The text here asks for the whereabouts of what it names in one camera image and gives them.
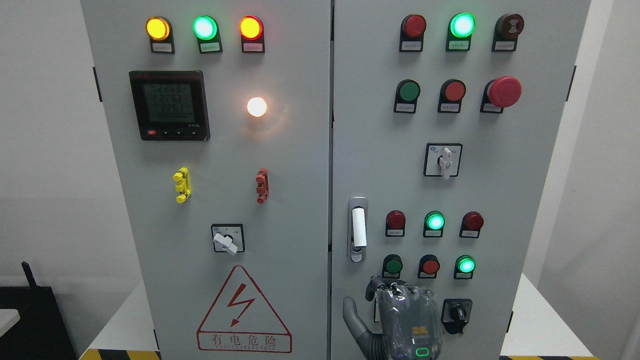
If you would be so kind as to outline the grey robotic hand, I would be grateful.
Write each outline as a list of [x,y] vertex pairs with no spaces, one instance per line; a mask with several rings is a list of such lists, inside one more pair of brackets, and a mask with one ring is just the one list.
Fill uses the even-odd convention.
[[436,360],[442,329],[434,297],[420,285],[372,276],[365,298],[376,300],[382,331],[370,331],[350,296],[343,297],[342,317],[367,360]]

